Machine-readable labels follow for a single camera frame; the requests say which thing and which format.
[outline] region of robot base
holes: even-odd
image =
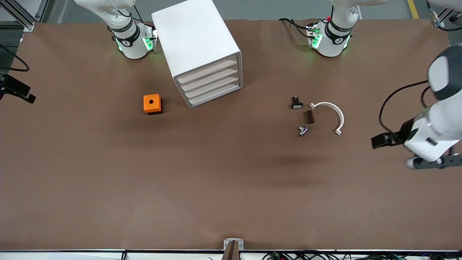
[[[326,57],[338,56],[347,47],[348,41],[350,40],[350,36],[348,36],[346,40],[341,39],[342,40],[341,44],[334,44],[332,40],[326,36],[324,23],[319,23],[313,27],[318,28],[319,32],[317,35],[313,33],[314,34],[313,36],[316,37],[315,39],[308,38],[308,45],[311,48],[315,49],[317,52],[319,52],[319,54],[321,54],[322,56],[326,56]]]
[[[155,50],[157,43],[157,31],[152,30],[151,26],[143,23],[134,23],[134,25],[139,28],[140,34],[132,42],[131,46],[126,46],[129,45],[130,42],[116,41],[119,45],[119,50],[123,52],[125,57],[136,60],[143,58],[148,52]]]

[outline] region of white curved bracket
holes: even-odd
[[[337,112],[337,114],[339,114],[339,117],[340,117],[340,126],[339,126],[339,128],[337,128],[337,129],[335,130],[335,133],[336,133],[337,135],[341,135],[342,132],[340,131],[340,129],[342,128],[342,126],[343,126],[343,124],[344,124],[344,122],[345,122],[345,117],[343,116],[342,110],[340,110],[340,108],[339,108],[338,106],[336,106],[336,105],[334,105],[334,104],[332,104],[332,103],[329,103],[329,102],[321,102],[321,103],[317,103],[316,105],[313,104],[313,103],[310,104],[311,108],[315,108],[315,107],[320,106],[320,105],[328,106],[328,107],[332,108],[333,110],[335,110],[335,112]]]

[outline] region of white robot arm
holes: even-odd
[[[120,51],[127,58],[140,59],[155,48],[157,32],[149,25],[135,22],[126,8],[135,0],[74,0],[103,19],[115,35]]]
[[[462,11],[462,0],[429,0],[431,4]],[[399,132],[372,138],[373,148],[403,144],[415,157],[411,169],[462,166],[453,146],[462,139],[462,44],[445,49],[428,69],[428,83],[437,103],[406,121]]]
[[[350,39],[350,33],[359,19],[358,6],[378,6],[388,0],[330,0],[332,15],[328,22],[321,22],[310,28],[315,39],[310,46],[326,57],[338,56]]]

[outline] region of yellow floor line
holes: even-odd
[[[417,13],[417,9],[415,8],[414,0],[407,0],[407,4],[409,5],[409,9],[411,10],[412,18],[419,19],[419,14]]]

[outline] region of orange push button box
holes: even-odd
[[[162,107],[162,99],[160,98],[159,94],[144,96],[143,103],[144,111],[148,115],[158,115],[164,112]]]

